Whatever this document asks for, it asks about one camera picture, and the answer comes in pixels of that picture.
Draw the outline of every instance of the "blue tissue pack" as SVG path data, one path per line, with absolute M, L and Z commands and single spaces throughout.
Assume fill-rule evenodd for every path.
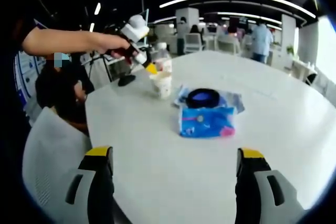
M 190 109 L 181 106 L 180 135 L 193 138 L 234 135 L 234 114 L 234 107 L 219 106 L 216 108 Z

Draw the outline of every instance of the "green plant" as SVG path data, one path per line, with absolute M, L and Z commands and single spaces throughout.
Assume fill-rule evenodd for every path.
M 287 53 L 289 55 L 294 55 L 294 48 L 292 45 L 287 47 Z

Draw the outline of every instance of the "black tape roll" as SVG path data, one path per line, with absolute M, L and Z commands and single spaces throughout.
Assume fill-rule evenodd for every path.
M 202 93 L 207 94 L 208 97 L 204 100 L 195 99 L 197 95 Z M 214 108 L 219 104 L 219 93 L 213 89 L 195 89 L 189 93 L 185 103 L 191 109 Z

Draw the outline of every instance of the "bottle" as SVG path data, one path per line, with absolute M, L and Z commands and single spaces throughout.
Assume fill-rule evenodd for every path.
M 156 69 L 171 73 L 173 71 L 172 57 L 167 51 L 167 43 L 159 42 L 155 48 L 158 52 L 152 57 L 152 60 L 155 63 Z

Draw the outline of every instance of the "round table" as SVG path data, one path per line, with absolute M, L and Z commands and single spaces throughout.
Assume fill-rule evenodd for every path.
M 153 96 L 148 73 L 111 83 L 86 103 L 93 146 L 113 146 L 114 197 L 133 223 L 234 223 L 237 149 L 259 150 L 297 189 L 303 208 L 336 165 L 336 109 L 321 94 L 267 65 L 202 51 L 173 60 L 173 87 L 241 93 L 245 111 L 229 138 L 178 133 L 174 97 Z

